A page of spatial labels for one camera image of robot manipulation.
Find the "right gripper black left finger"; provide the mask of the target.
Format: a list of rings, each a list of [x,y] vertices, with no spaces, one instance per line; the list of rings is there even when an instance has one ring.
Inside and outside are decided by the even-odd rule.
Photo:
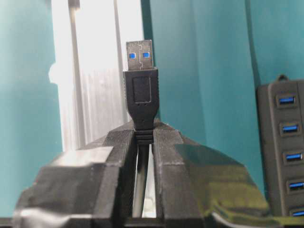
[[[132,215],[137,145],[124,124],[42,167],[17,202],[15,228],[115,228]]]

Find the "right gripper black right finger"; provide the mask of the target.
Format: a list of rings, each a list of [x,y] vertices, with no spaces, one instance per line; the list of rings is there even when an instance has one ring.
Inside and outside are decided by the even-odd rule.
[[[270,210],[246,167],[156,121],[157,215],[168,228],[267,228]]]

